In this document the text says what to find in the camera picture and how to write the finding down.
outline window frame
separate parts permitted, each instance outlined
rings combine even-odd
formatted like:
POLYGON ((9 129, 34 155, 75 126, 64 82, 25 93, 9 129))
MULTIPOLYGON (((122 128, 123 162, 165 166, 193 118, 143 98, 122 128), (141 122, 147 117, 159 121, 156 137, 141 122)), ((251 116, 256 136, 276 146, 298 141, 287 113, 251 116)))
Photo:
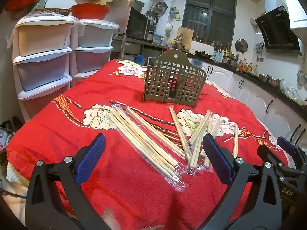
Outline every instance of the window frame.
POLYGON ((232 15, 230 13, 226 13, 225 11, 222 11, 221 9, 213 8, 212 5, 213 5, 213 0, 210 1, 210 6, 203 6, 203 7, 195 5, 195 4, 191 3, 191 2, 189 2, 188 0, 186 0, 185 1, 185 11, 184 11, 184 14, 183 14, 183 17, 182 17, 182 27, 184 27, 186 25, 186 23, 187 23, 187 18, 186 18, 187 6, 191 6, 191 7, 198 8, 198 9, 206 9, 206 10, 209 11, 209 14, 208 14, 208 23, 207 23, 205 38, 208 39, 209 31, 210 31, 210 26, 211 26, 212 12, 217 12, 217 13, 223 14, 225 16, 228 16, 228 17, 232 18, 233 30, 232 30, 231 42, 229 42, 232 45, 233 36, 234 36, 237 0, 234 0, 234 8, 233 8, 233 14, 232 15))

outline kitchen counter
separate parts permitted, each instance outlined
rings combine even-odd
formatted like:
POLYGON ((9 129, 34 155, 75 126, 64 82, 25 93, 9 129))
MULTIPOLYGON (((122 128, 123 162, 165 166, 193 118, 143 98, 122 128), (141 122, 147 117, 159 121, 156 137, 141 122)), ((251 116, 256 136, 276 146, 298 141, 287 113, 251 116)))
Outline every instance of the kitchen counter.
MULTIPOLYGON (((187 53, 187 52, 185 52, 185 54, 189 58, 195 58, 195 59, 201 60, 203 62, 206 62, 210 65, 214 65, 214 66, 221 67, 221 68, 224 68, 226 70, 229 70, 228 66, 223 65, 223 64, 217 64, 211 59, 206 60, 206 59, 203 59, 203 58, 199 58, 199 57, 195 56, 194 54, 190 54, 190 53, 187 53)), ((232 72, 241 76, 244 79, 247 79, 247 80, 253 82, 254 84, 259 86, 260 88, 262 88, 263 90, 265 90, 266 92, 271 94, 272 96, 280 99, 281 101, 283 101, 286 105, 288 105, 292 110, 294 110, 301 118, 303 118, 307 122, 307 110, 304 107, 297 104, 296 102, 294 102, 292 99, 290 99, 286 95, 282 94, 282 92, 280 90, 276 90, 273 87, 271 87, 270 85, 263 83, 259 79, 252 77, 252 76, 250 76, 246 73, 241 73, 241 72, 238 72, 238 71, 232 71, 232 72)))

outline white cabinet door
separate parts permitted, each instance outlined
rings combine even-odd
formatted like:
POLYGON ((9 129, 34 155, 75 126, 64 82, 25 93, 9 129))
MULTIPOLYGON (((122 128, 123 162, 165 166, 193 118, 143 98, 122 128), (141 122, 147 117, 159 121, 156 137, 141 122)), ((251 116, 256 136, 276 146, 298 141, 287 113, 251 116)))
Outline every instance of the white cabinet door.
MULTIPOLYGON (((263 123, 271 131, 274 137, 278 138, 283 136, 289 141, 295 129, 299 124, 303 125, 305 121, 289 106, 284 104, 281 100, 276 99, 263 123)), ((292 137, 292 143, 294 142, 294 139, 297 138, 297 135, 298 130, 292 137)))
POLYGON ((253 82, 250 82, 247 79, 243 79, 240 84, 239 92, 236 96, 236 99, 247 105, 256 87, 257 85, 255 85, 253 82))
POLYGON ((243 78, 237 74, 233 74, 229 87, 227 89, 227 91, 234 97, 236 98, 236 95, 240 89, 239 84, 241 84, 241 82, 243 81, 243 78))
POLYGON ((255 117, 263 123, 273 107, 274 102, 275 97, 257 86, 247 106, 254 113, 255 117))
POLYGON ((210 69, 208 80, 216 83, 219 87, 228 89, 233 72, 224 68, 212 65, 210 69))
POLYGON ((209 76, 210 67, 211 67, 211 65, 206 63, 206 62, 203 62, 202 65, 201 65, 202 70, 204 70, 206 72, 207 79, 208 79, 208 76, 209 76))
POLYGON ((307 123, 299 124, 297 130, 292 137, 291 143, 297 147, 301 147, 305 151, 307 150, 307 123))

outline blue gripper pad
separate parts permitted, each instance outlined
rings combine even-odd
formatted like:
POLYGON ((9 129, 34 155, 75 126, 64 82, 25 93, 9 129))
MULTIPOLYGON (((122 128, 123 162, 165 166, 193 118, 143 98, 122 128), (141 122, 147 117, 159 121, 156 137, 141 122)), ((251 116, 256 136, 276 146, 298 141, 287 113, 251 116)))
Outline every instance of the blue gripper pad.
POLYGON ((296 156, 296 148, 283 137, 277 138, 277 144, 290 156, 296 156))
POLYGON ((232 167, 211 134, 204 136, 203 147, 221 183, 230 185, 232 183, 232 167))
POLYGON ((90 178, 96 164, 98 163, 102 153, 106 149, 106 138, 101 135, 94 143, 91 143, 92 147, 85 154, 76 170, 75 181, 78 186, 87 182, 90 178))

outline red tablecloth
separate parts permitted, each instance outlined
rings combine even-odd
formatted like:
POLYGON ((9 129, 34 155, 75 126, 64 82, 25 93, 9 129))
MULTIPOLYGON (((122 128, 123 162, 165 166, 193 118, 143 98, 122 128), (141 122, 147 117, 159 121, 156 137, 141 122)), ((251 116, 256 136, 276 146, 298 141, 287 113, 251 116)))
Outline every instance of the red tablecloth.
MULTIPOLYGON (((168 230, 196 229, 218 203, 226 185, 214 172, 185 174, 182 180, 189 186, 182 193, 175 191, 135 152, 106 116, 113 104, 128 105, 179 143, 167 108, 170 104, 142 102, 145 70, 129 62, 110 61, 99 72, 56 97, 26 123, 8 145, 7 157, 21 175, 30 179, 36 161, 60 162, 102 133, 107 141, 106 150, 89 181, 81 186, 97 212, 101 215, 105 208, 112 208, 123 230, 160 224, 168 230)), ((210 110, 222 116, 216 137, 221 146, 232 152, 234 125, 238 123, 238 156, 261 165, 257 148, 267 144, 287 164, 283 152, 275 146, 276 139, 251 110, 212 82, 206 81, 196 108, 175 104, 174 109, 187 135, 195 130, 197 114, 204 115, 210 110)), ((59 192, 64 206, 71 211, 62 187, 59 192)), ((246 189, 234 217, 243 208, 247 194, 246 189)))

